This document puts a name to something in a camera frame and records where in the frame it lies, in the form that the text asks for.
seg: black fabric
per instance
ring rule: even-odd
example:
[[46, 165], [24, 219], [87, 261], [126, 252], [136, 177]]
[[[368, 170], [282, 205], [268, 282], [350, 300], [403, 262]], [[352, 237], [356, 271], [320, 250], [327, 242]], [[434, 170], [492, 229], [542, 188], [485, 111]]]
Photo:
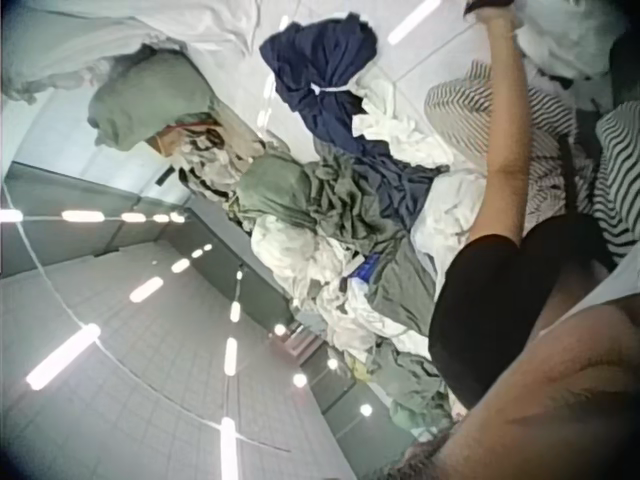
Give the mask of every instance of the black fabric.
[[520, 247], [488, 235], [462, 249], [436, 302], [429, 350], [466, 408], [522, 352], [562, 267], [591, 260], [615, 268], [598, 224], [586, 215], [542, 222]]

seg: light strip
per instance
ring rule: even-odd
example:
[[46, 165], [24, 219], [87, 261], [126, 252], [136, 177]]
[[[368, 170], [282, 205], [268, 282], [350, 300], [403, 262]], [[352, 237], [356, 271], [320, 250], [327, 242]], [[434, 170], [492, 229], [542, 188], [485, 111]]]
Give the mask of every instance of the light strip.
[[17, 223], [22, 220], [24, 220], [24, 215], [20, 210], [0, 210], [0, 223]]
[[158, 290], [162, 285], [164, 285], [164, 281], [160, 277], [153, 277], [131, 292], [129, 300], [133, 303], [140, 303], [153, 292]]
[[153, 216], [153, 220], [158, 223], [167, 223], [169, 221], [169, 215], [165, 215], [164, 213], [159, 213], [158, 215]]
[[171, 212], [169, 216], [171, 217], [171, 220], [175, 223], [184, 223], [184, 217], [179, 213]]
[[191, 265], [191, 262], [189, 261], [189, 259], [183, 258], [182, 260], [178, 260], [176, 263], [171, 265], [171, 271], [173, 273], [180, 273], [186, 270], [187, 268], [189, 268], [189, 265]]
[[99, 336], [97, 325], [92, 323], [83, 327], [34, 368], [27, 376], [27, 383], [33, 390], [42, 390]]
[[233, 323], [238, 323], [241, 311], [242, 307], [240, 306], [240, 302], [233, 302], [231, 304], [231, 313], [229, 314], [229, 318]]
[[238, 360], [238, 342], [235, 338], [227, 339], [227, 348], [224, 351], [224, 373], [229, 377], [236, 374], [236, 362]]
[[220, 423], [221, 480], [238, 480], [238, 450], [236, 424], [229, 417]]
[[120, 218], [127, 223], [144, 223], [147, 221], [147, 217], [145, 217], [142, 213], [134, 213], [128, 212], [120, 215]]
[[427, 16], [440, 6], [442, 0], [425, 0], [418, 7], [411, 12], [407, 17], [400, 22], [396, 28], [389, 34], [387, 41], [391, 45], [396, 45], [404, 37], [406, 37], [414, 28], [416, 28], [420, 22], [422, 22]]
[[104, 222], [104, 214], [92, 210], [66, 210], [62, 212], [62, 218], [67, 222]]

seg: blue fabric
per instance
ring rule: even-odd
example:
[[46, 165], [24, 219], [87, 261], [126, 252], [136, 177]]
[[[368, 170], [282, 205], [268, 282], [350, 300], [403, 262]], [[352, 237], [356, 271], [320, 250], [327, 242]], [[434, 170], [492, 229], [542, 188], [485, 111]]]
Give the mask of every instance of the blue fabric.
[[362, 98], [346, 91], [316, 94], [312, 87], [344, 87], [375, 58], [376, 34], [358, 15], [305, 27], [291, 23], [269, 37], [260, 54], [275, 74], [276, 92], [315, 137], [356, 155], [389, 154], [386, 142], [352, 134], [353, 116], [363, 113]]
[[380, 260], [380, 254], [372, 253], [366, 258], [362, 265], [356, 268], [353, 273], [349, 275], [349, 278], [359, 278], [363, 282], [369, 283], [371, 275], [373, 275], [373, 272], [375, 272], [378, 266], [378, 260]]

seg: hair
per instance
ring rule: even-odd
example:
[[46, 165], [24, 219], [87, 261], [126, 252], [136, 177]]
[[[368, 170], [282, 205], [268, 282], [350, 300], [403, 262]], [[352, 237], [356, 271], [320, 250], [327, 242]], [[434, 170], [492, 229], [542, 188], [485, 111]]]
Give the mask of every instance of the hair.
[[435, 457], [449, 440], [454, 427], [452, 424], [433, 439], [409, 447], [400, 465], [392, 467], [380, 480], [442, 480], [442, 467]]

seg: gray fabric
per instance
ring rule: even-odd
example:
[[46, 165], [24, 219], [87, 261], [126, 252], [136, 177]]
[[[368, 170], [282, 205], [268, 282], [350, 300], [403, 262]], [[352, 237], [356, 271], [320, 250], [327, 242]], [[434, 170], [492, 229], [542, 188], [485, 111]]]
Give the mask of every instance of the gray fabric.
[[213, 109], [216, 100], [187, 57], [159, 51], [98, 89], [89, 124], [98, 130], [96, 144], [128, 151], [182, 115]]
[[380, 216], [376, 193], [354, 175], [348, 158], [329, 156], [305, 165], [311, 182], [309, 213], [328, 237], [367, 255], [383, 251], [401, 227]]
[[311, 182], [304, 166], [284, 152], [269, 151], [254, 160], [237, 184], [238, 215], [269, 214], [294, 227], [316, 228], [309, 214]]
[[377, 155], [364, 158], [349, 154], [333, 145], [314, 139], [313, 146], [325, 160], [339, 158], [348, 162], [355, 175], [366, 181], [376, 193], [380, 216], [393, 220], [406, 231], [411, 230], [422, 211], [433, 179], [449, 170], [448, 166], [424, 168]]
[[389, 405], [389, 416], [393, 423], [403, 430], [411, 431], [422, 428], [441, 430], [452, 423], [447, 396], [438, 392], [433, 400], [429, 410], [421, 412], [416, 412], [394, 400]]
[[435, 307], [435, 282], [423, 268], [405, 236], [396, 239], [380, 257], [367, 300], [379, 314], [423, 335]]
[[398, 352], [389, 339], [376, 344], [367, 371], [390, 398], [414, 412], [443, 408], [446, 386], [435, 367], [424, 357]]

